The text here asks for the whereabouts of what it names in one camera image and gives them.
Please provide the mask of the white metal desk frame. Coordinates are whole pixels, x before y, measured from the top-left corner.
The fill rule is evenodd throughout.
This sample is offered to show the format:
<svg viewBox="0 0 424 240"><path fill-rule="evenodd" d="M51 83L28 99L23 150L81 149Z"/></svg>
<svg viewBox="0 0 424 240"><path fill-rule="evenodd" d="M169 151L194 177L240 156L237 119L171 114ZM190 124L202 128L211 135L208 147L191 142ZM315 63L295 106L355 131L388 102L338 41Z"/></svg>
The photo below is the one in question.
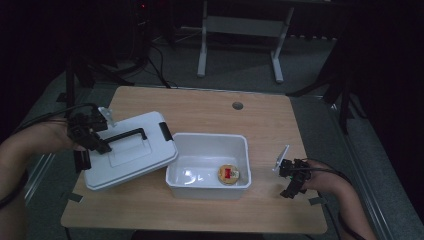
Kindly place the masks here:
<svg viewBox="0 0 424 240"><path fill-rule="evenodd" d="M280 53L287 36L293 13L294 8L289 7L285 18L279 21L216 16L208 13L208 0L203 0L201 48L197 67L197 76L204 77L206 75L208 53L207 34L237 34L273 37L278 40L276 47L270 52L270 60L272 63L275 81L277 83L282 83L284 78L280 63Z"/></svg>

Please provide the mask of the black equipment rack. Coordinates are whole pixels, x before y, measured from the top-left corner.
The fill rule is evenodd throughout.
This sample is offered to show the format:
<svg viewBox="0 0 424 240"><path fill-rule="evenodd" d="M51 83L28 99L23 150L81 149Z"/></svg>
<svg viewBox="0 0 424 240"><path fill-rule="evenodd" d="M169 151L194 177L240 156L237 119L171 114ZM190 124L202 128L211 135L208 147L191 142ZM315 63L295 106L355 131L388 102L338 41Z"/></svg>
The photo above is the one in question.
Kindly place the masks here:
<svg viewBox="0 0 424 240"><path fill-rule="evenodd" d="M151 35L150 0L130 0L132 48L130 59L137 65L148 60Z"/></svg>

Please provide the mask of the white box lid black handle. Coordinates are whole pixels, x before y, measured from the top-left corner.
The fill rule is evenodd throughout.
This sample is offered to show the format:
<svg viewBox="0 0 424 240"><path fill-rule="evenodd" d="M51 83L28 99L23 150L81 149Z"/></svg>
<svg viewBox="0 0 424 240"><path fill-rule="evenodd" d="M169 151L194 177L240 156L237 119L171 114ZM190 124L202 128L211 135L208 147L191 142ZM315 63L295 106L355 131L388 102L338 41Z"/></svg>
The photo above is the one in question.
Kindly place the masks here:
<svg viewBox="0 0 424 240"><path fill-rule="evenodd" d="M169 165L178 150L164 117L149 112L121 120L100 131L110 152L90 151L91 168L84 171L86 187L104 190Z"/></svg>

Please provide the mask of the black tripod stand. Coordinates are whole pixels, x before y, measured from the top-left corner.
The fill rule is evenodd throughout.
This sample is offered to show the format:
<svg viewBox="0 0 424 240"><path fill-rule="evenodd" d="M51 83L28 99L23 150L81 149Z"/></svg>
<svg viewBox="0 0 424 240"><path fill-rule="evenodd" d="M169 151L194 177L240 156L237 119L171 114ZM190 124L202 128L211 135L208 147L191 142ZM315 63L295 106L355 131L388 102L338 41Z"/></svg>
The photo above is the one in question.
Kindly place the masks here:
<svg viewBox="0 0 424 240"><path fill-rule="evenodd" d="M67 107L73 107L76 103L76 82L79 82L81 87L93 88L96 81L92 72L100 73L117 85L133 86L133 83L124 80L91 58L85 55L72 55L65 66L65 92L59 95L58 100L64 102Z"/></svg>
<svg viewBox="0 0 424 240"><path fill-rule="evenodd" d="M323 95L327 104L334 104L341 98L338 124L344 134L348 134L350 94L354 83L354 54L350 49L352 41L341 35L333 46L314 83L294 92L289 97L301 97L324 85L328 88Z"/></svg>

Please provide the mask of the round gold tin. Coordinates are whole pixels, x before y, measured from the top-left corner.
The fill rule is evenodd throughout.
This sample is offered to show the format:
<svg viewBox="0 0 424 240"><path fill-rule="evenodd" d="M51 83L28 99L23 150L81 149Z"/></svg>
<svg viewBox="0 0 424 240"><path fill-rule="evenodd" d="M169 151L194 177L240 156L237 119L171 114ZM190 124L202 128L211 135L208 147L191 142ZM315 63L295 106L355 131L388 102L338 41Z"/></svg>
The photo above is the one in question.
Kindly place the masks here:
<svg viewBox="0 0 424 240"><path fill-rule="evenodd" d="M225 164L218 170L218 179L222 184L234 185L240 177L239 170L236 166Z"/></svg>

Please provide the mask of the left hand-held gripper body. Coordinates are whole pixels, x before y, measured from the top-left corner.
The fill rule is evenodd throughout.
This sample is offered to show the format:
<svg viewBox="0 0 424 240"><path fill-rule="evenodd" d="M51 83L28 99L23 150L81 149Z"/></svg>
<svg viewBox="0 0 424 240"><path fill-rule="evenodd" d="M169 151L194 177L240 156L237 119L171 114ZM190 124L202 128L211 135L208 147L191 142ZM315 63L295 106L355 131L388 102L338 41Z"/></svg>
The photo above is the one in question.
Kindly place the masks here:
<svg viewBox="0 0 424 240"><path fill-rule="evenodd" d="M100 137L99 132L107 130L110 126L115 126L112 111L94 106L90 114L77 113L68 120L67 134L71 140L91 150L92 138Z"/></svg>

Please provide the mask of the white plastic storage box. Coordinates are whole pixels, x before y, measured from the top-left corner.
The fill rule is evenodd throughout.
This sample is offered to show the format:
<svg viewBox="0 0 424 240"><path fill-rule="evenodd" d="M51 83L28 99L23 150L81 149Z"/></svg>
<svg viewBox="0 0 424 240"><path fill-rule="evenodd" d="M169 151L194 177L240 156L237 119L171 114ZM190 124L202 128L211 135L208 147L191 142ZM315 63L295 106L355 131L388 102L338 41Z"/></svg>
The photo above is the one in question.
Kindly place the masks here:
<svg viewBox="0 0 424 240"><path fill-rule="evenodd" d="M166 170L166 183L176 198L238 200L252 183L248 143L234 134L176 133L178 156ZM218 170L230 164L240 177L234 185L222 184Z"/></svg>

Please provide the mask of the person's right hand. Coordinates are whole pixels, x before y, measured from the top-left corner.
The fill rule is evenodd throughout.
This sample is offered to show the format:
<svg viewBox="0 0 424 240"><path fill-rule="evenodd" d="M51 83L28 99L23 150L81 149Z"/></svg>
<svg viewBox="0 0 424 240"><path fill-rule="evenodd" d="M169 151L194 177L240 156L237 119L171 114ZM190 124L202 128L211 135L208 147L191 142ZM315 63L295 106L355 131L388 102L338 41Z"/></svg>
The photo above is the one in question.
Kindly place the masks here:
<svg viewBox="0 0 424 240"><path fill-rule="evenodd" d="M311 159L307 159L306 163L311 167L311 178L303 184L302 189L333 193L336 190L338 176L332 173L332 168Z"/></svg>

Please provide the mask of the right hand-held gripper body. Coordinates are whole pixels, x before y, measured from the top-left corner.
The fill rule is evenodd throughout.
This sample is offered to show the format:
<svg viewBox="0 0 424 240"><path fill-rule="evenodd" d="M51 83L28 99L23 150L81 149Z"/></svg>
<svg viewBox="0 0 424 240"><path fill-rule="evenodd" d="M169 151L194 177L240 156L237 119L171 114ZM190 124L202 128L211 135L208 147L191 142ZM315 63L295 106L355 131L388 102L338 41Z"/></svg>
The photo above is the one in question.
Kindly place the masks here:
<svg viewBox="0 0 424 240"><path fill-rule="evenodd" d="M290 146L286 145L277 157L272 171L279 177L290 178L286 191L302 191L304 183L310 179L309 164L300 160L288 160L285 158Z"/></svg>

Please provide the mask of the person's left hand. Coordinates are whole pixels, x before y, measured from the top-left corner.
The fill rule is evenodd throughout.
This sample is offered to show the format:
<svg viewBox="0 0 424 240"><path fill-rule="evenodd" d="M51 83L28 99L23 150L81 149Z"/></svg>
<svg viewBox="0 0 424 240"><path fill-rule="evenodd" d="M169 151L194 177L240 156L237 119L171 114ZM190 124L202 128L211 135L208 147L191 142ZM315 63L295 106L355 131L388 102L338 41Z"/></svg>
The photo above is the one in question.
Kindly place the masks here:
<svg viewBox="0 0 424 240"><path fill-rule="evenodd" d="M67 124L64 122L48 122L42 124L44 134L43 149L51 152L61 150L84 151L85 148L73 140L67 134Z"/></svg>

